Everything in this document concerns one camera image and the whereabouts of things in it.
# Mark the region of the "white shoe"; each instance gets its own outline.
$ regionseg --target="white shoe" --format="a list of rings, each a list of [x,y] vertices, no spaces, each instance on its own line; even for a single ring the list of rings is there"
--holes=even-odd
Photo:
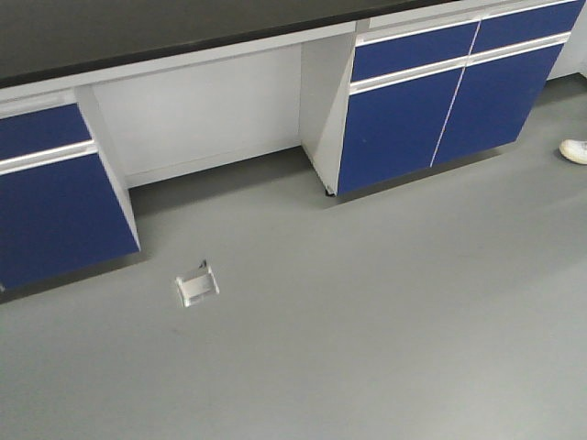
[[[559,149],[568,160],[587,165],[587,140],[563,140]]]

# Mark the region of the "cabinet door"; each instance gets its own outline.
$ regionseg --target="cabinet door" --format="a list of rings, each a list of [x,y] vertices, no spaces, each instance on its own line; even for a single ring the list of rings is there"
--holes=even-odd
[[[412,35],[368,40],[358,45],[351,80],[361,81],[467,56],[477,23],[422,30]]]
[[[338,193],[430,166],[461,69],[353,94]]]
[[[568,32],[583,4],[584,0],[570,0],[489,16],[481,22],[473,53]]]
[[[0,175],[0,205],[7,289],[138,250],[96,153]]]
[[[561,48],[467,67],[434,163],[515,141]]]
[[[5,117],[0,119],[0,160],[91,138],[77,104]]]

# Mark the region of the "drawer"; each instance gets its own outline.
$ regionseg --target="drawer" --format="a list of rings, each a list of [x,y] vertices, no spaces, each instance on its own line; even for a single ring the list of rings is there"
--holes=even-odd
[[[77,104],[0,119],[0,160],[91,139]]]
[[[481,22],[473,53],[568,32],[583,4],[571,0],[489,16]]]
[[[13,289],[138,251],[132,227],[92,142],[60,158],[2,169],[0,284]],[[9,159],[4,162],[25,161]]]
[[[477,22],[358,43],[353,82],[467,56]]]

